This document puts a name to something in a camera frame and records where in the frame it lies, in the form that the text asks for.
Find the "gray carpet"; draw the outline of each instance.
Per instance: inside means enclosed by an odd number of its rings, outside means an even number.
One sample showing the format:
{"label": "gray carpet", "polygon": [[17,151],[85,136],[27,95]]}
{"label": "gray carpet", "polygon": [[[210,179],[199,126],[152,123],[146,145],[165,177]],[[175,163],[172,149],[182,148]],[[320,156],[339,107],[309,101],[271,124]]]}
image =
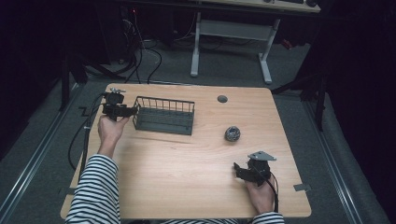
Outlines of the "gray carpet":
{"label": "gray carpet", "polygon": [[[143,61],[138,70],[142,82],[147,80],[150,72],[160,61],[159,56],[149,50],[150,45],[153,46],[154,43],[146,43],[148,49],[143,50]],[[192,46],[174,45],[169,48],[159,43],[153,49],[161,53],[162,63],[151,81],[153,83],[161,81],[274,89],[294,79],[309,50],[309,46],[286,50],[282,46],[274,45],[268,57],[273,84],[268,86],[263,82],[257,55],[251,53],[258,45],[260,45],[258,42],[248,43],[243,47],[228,44],[216,50],[209,49],[214,48],[216,44],[203,45],[199,76],[192,78],[190,77]],[[109,66],[113,70],[119,67],[120,65],[117,64]],[[111,82],[114,81],[107,77],[90,76],[81,94],[71,104],[64,121],[49,145],[45,159],[8,223],[63,223],[59,216],[64,200],[64,193],[61,189],[69,186],[74,173],[67,161],[67,149],[73,135],[85,119],[81,116],[81,109],[78,108],[90,107],[94,97],[104,91],[107,84]],[[137,78],[133,76],[131,83],[136,82]],[[31,117],[19,141],[1,161],[0,199],[2,201],[6,199],[23,167],[57,115],[60,99],[61,89],[58,84],[46,102]],[[275,100],[303,183],[309,184],[312,188],[306,193],[311,204],[312,215],[307,218],[286,218],[287,223],[350,223],[324,160],[315,127],[310,123],[311,118],[307,115],[304,104],[300,102],[298,92],[287,91],[281,95],[275,95]],[[389,223],[362,175],[359,165],[349,151],[328,99],[327,104],[329,106],[324,115],[324,134],[361,211],[362,222]],[[78,162],[81,153],[82,138],[83,132],[78,136],[72,149],[74,164]]]}

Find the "floor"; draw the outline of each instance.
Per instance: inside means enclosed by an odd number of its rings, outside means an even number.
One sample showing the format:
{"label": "floor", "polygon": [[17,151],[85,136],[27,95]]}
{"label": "floor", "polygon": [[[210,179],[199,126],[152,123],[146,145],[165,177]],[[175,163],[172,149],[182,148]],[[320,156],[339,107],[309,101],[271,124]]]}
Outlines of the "floor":
{"label": "floor", "polygon": [[[257,49],[260,42],[227,39],[226,43],[204,42],[199,76],[190,77],[191,41],[177,42],[172,48],[157,41],[144,43],[138,76],[130,83],[216,85],[274,89],[292,81],[309,46],[287,50],[273,45],[268,57],[273,83],[263,82]],[[123,65],[112,64],[110,70]],[[82,149],[85,120],[81,107],[90,107],[98,92],[112,82],[108,77],[89,75],[85,85],[71,85],[71,102],[65,111],[61,105],[61,85],[33,114],[18,142],[0,163],[0,223],[63,223],[61,210],[65,189]],[[313,102],[301,102],[298,91],[274,95],[276,106],[290,142],[312,215],[287,217],[287,223],[389,223],[375,195],[354,160],[326,98],[323,132],[313,123]]]}

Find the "person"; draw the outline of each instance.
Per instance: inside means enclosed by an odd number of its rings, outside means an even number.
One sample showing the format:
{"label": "person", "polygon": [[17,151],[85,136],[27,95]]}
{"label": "person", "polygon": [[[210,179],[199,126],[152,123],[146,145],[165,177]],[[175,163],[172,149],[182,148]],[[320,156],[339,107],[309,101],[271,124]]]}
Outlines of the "person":
{"label": "person", "polygon": [[[78,182],[70,211],[65,223],[120,223],[118,166],[112,160],[117,142],[120,140],[129,118],[113,121],[101,116],[98,132],[101,145],[97,154],[91,156]],[[264,182],[261,186],[246,181],[253,206],[259,213],[252,219],[253,224],[284,223],[282,215],[274,212],[274,193]],[[200,219],[194,224],[236,224],[236,219]],[[168,220],[164,224],[187,224],[186,220]]]}

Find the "wrist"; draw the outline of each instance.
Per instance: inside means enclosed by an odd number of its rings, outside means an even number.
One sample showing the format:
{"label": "wrist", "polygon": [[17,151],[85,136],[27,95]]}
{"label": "wrist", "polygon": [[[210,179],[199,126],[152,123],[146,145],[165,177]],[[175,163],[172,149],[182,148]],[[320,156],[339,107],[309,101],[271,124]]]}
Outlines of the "wrist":
{"label": "wrist", "polygon": [[259,214],[274,212],[274,208],[272,206],[257,206],[256,210]]}
{"label": "wrist", "polygon": [[108,156],[110,159],[113,158],[113,153],[116,148],[116,142],[104,141],[101,143],[98,154]]}

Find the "white desk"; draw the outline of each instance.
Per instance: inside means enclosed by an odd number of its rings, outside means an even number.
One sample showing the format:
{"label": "white desk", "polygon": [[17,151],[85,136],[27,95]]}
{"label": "white desk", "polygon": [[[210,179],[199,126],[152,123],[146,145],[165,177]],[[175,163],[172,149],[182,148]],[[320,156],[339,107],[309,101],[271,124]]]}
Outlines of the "white desk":
{"label": "white desk", "polygon": [[[309,7],[306,3],[295,4],[289,2],[282,2],[275,0],[274,3],[265,3],[262,0],[202,0],[201,2],[218,3],[218,4],[231,4],[244,7],[265,7],[276,10],[292,10],[301,12],[315,12],[319,13],[320,8]],[[217,35],[232,38],[253,39],[266,41],[266,44],[259,54],[259,61],[262,67],[262,75],[266,84],[271,84],[272,79],[268,69],[267,57],[270,52],[271,46],[276,36],[276,31],[280,19],[274,21],[272,26],[253,25],[246,23],[227,22],[227,21],[210,21],[201,20],[201,13],[197,15],[196,29],[195,29],[195,46],[192,54],[191,62],[191,76],[198,76],[199,68],[199,41],[200,35]]]}

